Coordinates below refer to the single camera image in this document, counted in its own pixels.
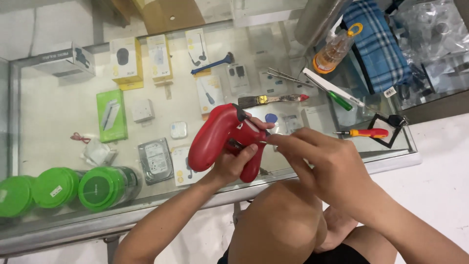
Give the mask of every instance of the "green product box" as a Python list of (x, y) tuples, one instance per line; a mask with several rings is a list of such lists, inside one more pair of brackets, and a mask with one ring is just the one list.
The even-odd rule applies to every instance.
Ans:
[(96, 103), (98, 105), (100, 141), (107, 143), (127, 139), (127, 120), (122, 90), (98, 93)]

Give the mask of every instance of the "blue plaid fabric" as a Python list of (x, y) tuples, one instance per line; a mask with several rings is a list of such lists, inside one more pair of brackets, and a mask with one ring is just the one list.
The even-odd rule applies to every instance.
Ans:
[(348, 28), (355, 23), (363, 25), (362, 32), (355, 36), (355, 44), (376, 93), (404, 84), (411, 78), (407, 61), (389, 30), (383, 12), (373, 0), (353, 2), (343, 20)]

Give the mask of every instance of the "white floor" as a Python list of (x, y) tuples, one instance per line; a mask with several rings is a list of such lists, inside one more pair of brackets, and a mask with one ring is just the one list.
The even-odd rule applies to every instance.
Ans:
[[(469, 114), (411, 126), (424, 163), (372, 175), (394, 199), (469, 252)], [(233, 206), (199, 211), (155, 263), (216, 263), (234, 226)], [(9, 264), (106, 264), (106, 245), (91, 241), (11, 258)], [(404, 263), (399, 256), (396, 263)]]

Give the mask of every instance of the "red and yellow screwdriver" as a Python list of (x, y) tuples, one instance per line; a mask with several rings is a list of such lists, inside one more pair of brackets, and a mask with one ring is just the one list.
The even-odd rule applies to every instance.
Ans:
[(352, 137), (370, 137), (374, 139), (382, 139), (389, 136), (389, 131), (382, 128), (372, 129), (351, 129), (350, 131), (334, 132), (334, 134), (350, 135)]

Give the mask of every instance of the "black shorts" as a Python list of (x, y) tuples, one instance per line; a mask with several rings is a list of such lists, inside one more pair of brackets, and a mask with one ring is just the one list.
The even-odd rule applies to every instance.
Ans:
[[(370, 264), (360, 253), (346, 244), (340, 244), (333, 250), (315, 254), (304, 262), (305, 264)], [(217, 264), (228, 264), (228, 250)]]

